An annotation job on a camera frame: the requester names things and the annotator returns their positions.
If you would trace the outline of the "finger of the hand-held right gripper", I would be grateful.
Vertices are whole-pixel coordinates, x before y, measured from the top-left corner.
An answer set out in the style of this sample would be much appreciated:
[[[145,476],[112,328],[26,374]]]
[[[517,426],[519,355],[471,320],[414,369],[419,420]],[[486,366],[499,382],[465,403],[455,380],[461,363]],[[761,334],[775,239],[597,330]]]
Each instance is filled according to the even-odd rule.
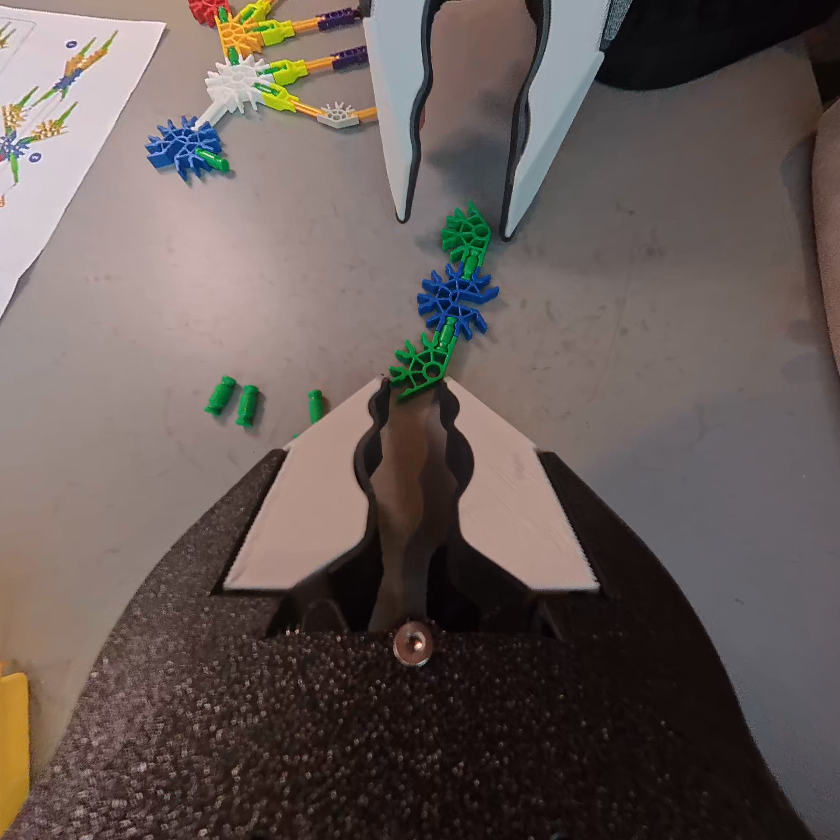
[[[514,104],[500,236],[529,210],[604,58],[608,1],[526,2],[536,40]]]
[[[433,84],[435,1],[364,2],[363,27],[395,215],[412,211],[422,157],[420,122]]]

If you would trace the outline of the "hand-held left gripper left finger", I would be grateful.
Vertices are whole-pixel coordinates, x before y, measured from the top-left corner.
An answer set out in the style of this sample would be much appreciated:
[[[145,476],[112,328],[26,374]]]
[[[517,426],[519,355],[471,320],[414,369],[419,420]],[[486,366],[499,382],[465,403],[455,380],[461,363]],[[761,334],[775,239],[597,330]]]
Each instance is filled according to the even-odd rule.
[[[391,383],[376,377],[281,451],[224,570],[226,595],[278,595],[270,631],[365,631],[384,564],[371,478]]]

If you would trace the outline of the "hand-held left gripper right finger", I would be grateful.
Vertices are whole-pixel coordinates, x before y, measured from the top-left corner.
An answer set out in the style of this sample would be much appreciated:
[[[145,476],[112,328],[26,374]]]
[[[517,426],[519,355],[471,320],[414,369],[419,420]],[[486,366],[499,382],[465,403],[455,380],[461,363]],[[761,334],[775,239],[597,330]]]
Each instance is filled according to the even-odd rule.
[[[559,629],[554,603],[601,590],[545,454],[452,377],[438,388],[455,506],[432,558],[442,629]]]

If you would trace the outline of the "green fan connector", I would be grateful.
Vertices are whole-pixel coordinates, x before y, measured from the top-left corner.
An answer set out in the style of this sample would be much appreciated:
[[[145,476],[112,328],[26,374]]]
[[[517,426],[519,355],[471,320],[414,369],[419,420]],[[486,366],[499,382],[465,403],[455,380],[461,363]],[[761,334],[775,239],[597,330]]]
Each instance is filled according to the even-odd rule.
[[[482,266],[491,236],[491,227],[484,215],[472,200],[468,200],[465,211],[457,207],[446,216],[441,231],[442,249],[452,264],[473,260],[476,266]]]
[[[451,352],[440,352],[436,349],[437,332],[431,337],[422,334],[420,348],[406,340],[404,346],[395,351],[397,364],[392,364],[388,371],[391,386],[398,391],[396,399],[399,404],[428,391],[445,377],[457,342],[454,342]]]

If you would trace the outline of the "multicoloured construction toy model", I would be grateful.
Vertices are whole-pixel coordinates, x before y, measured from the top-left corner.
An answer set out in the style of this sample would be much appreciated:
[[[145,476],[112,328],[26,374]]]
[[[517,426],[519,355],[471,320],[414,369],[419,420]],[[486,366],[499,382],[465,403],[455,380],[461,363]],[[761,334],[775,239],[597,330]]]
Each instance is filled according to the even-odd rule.
[[[318,59],[265,61],[266,49],[309,33],[324,33],[358,24],[359,7],[343,7],[301,20],[278,20],[271,16],[275,2],[249,2],[235,11],[229,2],[189,2],[195,20],[217,32],[224,59],[207,73],[205,85],[210,104],[194,121],[198,128],[214,126],[224,115],[243,113],[245,106],[260,106],[315,119],[321,125],[344,130],[378,120],[377,108],[357,109],[335,102],[324,107],[304,103],[289,87],[320,72],[338,73],[367,67],[366,45],[332,52]]]

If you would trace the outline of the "blue snowflake connector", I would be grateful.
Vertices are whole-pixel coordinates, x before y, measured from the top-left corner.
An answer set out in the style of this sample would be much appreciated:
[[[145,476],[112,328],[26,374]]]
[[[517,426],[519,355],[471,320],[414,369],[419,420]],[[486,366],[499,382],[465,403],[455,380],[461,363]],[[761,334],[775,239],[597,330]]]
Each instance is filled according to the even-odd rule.
[[[500,289],[490,285],[491,276],[480,274],[480,268],[466,273],[466,264],[447,264],[445,275],[435,270],[429,279],[422,281],[423,291],[417,294],[417,311],[424,318],[427,329],[443,331],[448,319],[455,321],[455,334],[466,340],[473,338],[474,331],[485,334],[487,321],[479,307],[493,301]]]
[[[173,169],[185,183],[191,175],[200,179],[205,172],[215,172],[195,155],[197,148],[204,148],[223,156],[221,141],[209,122],[198,124],[197,117],[182,116],[180,125],[168,120],[157,130],[159,135],[150,136],[145,145],[147,160],[156,170]]]

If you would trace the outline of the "yellow plastic bin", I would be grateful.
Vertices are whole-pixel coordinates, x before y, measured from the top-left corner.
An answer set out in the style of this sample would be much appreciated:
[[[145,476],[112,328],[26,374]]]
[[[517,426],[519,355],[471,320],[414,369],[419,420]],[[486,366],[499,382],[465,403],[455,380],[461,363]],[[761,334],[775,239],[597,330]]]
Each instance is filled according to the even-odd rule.
[[[29,696],[24,673],[1,677],[1,833],[28,797]]]

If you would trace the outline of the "grey desk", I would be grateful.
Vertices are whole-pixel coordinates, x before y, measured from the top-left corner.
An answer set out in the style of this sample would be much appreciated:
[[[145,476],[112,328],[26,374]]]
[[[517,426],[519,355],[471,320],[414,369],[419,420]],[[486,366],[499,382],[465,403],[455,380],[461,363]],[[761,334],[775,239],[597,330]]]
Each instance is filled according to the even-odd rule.
[[[473,200],[498,224],[534,31],[447,3],[413,213],[376,126],[229,114],[229,175],[144,145],[206,105],[185,2],[12,2],[163,22],[159,48],[2,320],[2,661],[30,683],[32,778],[144,577],[266,452],[423,328],[416,294]],[[811,212],[823,114],[800,41],[659,92],[594,85],[487,264],[489,329],[451,373],[557,453],[668,567],[763,755],[838,838],[838,379]],[[204,412],[223,375],[220,416]],[[244,385],[252,427],[236,425]]]

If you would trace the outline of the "person's beige jacket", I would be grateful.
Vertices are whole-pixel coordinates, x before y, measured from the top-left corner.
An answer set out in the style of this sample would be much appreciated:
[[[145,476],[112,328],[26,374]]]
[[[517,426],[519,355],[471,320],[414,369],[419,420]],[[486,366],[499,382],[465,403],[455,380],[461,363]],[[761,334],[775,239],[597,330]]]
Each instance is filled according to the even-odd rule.
[[[826,325],[839,369],[839,100],[824,111],[815,134],[812,215]]]

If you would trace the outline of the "white instruction sheet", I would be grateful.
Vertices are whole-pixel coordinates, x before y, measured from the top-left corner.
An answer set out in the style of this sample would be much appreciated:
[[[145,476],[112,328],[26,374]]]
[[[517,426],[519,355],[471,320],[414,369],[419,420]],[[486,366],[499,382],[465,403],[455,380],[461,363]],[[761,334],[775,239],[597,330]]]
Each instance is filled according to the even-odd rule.
[[[1,313],[140,82],[162,22],[1,8]]]

